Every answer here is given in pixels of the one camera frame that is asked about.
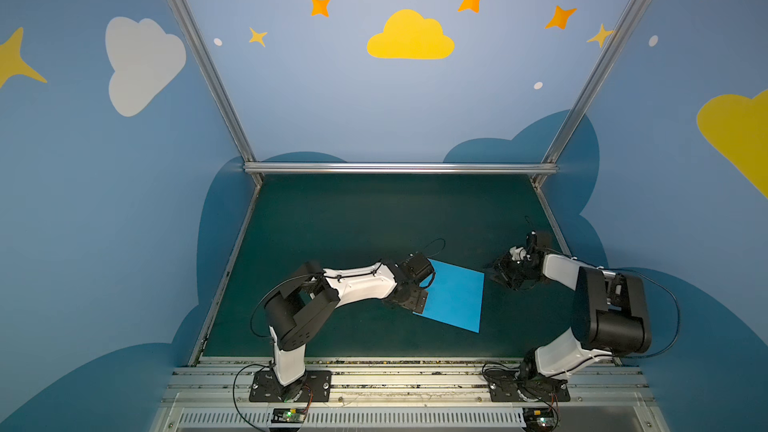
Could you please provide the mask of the blue square paper sheet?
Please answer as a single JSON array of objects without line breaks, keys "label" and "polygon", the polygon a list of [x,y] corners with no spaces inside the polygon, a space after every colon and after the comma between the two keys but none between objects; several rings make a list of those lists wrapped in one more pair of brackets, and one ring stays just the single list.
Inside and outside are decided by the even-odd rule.
[{"label": "blue square paper sheet", "polygon": [[485,275],[449,263],[430,259],[435,275],[422,317],[480,332]]}]

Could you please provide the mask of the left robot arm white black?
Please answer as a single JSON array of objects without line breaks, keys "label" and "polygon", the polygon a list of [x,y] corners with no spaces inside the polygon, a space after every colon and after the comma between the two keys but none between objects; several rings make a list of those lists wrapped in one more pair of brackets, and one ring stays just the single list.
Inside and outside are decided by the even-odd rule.
[{"label": "left robot arm white black", "polygon": [[271,370],[282,389],[299,389],[306,381],[306,344],[339,308],[365,300],[380,300],[411,312],[424,312],[435,266],[422,253],[397,263],[380,259],[353,269],[302,264],[273,287],[256,308],[265,312],[273,346]]}]

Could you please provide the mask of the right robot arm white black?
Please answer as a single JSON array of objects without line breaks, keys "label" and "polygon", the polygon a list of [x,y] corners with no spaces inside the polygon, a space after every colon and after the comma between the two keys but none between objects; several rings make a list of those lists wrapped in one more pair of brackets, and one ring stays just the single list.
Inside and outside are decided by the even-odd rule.
[{"label": "right robot arm white black", "polygon": [[644,353],[652,343],[641,278],[605,270],[542,247],[532,231],[490,265],[491,277],[512,290],[546,280],[574,293],[569,328],[527,353],[523,381],[567,380],[595,362]]}]

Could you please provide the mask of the right green circuit board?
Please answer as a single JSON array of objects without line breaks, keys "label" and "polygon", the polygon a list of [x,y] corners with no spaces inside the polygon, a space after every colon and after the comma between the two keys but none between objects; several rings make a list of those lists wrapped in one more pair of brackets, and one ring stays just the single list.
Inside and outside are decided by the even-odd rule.
[{"label": "right green circuit board", "polygon": [[552,431],[557,426],[557,419],[552,411],[538,408],[523,410],[525,431]]}]

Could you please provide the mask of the green circuit board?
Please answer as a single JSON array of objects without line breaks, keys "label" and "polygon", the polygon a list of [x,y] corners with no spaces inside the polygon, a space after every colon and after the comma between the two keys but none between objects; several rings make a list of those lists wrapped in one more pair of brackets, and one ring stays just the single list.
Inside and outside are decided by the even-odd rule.
[{"label": "green circuit board", "polygon": [[303,424],[307,413],[303,409],[275,408],[272,411],[272,424]]},{"label": "green circuit board", "polygon": [[552,431],[557,426],[557,419],[552,411],[538,408],[523,410],[525,431]]}]

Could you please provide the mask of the left green circuit board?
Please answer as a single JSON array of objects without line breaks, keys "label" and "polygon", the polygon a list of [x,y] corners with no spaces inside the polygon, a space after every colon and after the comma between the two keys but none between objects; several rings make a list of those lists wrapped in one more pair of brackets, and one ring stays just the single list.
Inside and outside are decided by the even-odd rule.
[{"label": "left green circuit board", "polygon": [[303,424],[307,413],[303,409],[275,408],[272,411],[272,424]]}]

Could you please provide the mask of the back horizontal aluminium bar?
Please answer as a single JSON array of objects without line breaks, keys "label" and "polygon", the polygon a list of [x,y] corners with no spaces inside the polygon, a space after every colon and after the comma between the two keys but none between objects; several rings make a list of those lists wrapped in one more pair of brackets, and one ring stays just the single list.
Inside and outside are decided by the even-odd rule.
[{"label": "back horizontal aluminium bar", "polygon": [[553,175],[556,164],[452,164],[452,163],[300,163],[246,162],[248,173],[262,174],[456,174]]}]

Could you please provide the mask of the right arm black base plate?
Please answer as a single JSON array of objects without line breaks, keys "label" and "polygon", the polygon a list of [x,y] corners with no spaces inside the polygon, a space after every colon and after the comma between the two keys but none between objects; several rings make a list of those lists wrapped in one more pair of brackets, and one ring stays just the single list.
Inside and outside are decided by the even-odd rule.
[{"label": "right arm black base plate", "polygon": [[550,378],[522,379],[516,370],[493,367],[482,372],[493,402],[569,402],[565,380]]}]

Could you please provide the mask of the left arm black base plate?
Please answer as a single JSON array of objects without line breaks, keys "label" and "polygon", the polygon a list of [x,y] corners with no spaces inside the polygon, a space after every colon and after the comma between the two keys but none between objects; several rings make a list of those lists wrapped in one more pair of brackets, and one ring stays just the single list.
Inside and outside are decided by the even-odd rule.
[{"label": "left arm black base plate", "polygon": [[328,402],[332,373],[329,370],[307,371],[297,381],[282,385],[272,370],[255,374],[250,387],[250,402]]}]

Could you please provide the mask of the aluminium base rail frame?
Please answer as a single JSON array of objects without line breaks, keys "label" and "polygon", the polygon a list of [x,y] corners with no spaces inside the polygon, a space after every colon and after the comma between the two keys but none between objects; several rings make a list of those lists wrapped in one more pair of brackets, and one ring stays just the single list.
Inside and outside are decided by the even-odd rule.
[{"label": "aluminium base rail frame", "polygon": [[263,357],[204,357],[173,371],[154,431],[520,431],[539,409],[560,431],[667,431],[669,425],[638,367],[588,367],[567,384],[569,400],[496,401],[483,368],[489,359],[318,358],[327,371],[303,423],[273,422],[278,402],[252,402]]}]

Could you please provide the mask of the left slanted aluminium post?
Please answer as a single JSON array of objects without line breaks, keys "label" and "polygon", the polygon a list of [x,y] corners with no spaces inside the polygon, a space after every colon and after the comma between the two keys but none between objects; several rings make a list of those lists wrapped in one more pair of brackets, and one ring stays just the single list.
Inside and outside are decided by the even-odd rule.
[{"label": "left slanted aluminium post", "polygon": [[229,130],[244,166],[256,162],[253,149],[246,136],[235,107],[225,90],[221,76],[212,55],[205,44],[202,33],[193,17],[187,0],[166,0],[184,34],[188,47],[200,68],[214,102]]}]

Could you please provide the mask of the slanted aluminium post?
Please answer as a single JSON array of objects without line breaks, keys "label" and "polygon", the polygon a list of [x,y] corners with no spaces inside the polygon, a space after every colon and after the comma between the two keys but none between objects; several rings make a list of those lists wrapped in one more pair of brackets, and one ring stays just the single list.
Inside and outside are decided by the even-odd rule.
[{"label": "slanted aluminium post", "polygon": [[543,172],[532,178],[532,185],[537,191],[543,188],[550,175],[557,172],[558,160],[652,1],[629,0],[627,3],[615,25],[614,33],[609,37],[608,44],[600,52],[587,81],[542,159]]},{"label": "slanted aluminium post", "polygon": [[200,68],[214,102],[229,130],[244,166],[256,162],[253,149],[246,136],[235,107],[225,90],[221,76],[212,55],[205,44],[202,33],[193,17],[187,0],[166,0],[184,34],[188,47]]}]

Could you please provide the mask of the right slanted aluminium post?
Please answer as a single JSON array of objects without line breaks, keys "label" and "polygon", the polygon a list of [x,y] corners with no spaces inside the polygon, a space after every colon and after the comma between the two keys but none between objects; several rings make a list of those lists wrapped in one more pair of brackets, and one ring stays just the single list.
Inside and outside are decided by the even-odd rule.
[{"label": "right slanted aluminium post", "polygon": [[550,175],[557,172],[558,160],[652,1],[629,0],[627,3],[615,25],[614,33],[609,37],[608,44],[600,52],[587,81],[542,159],[543,172],[532,178],[532,185],[537,191],[543,188]]}]

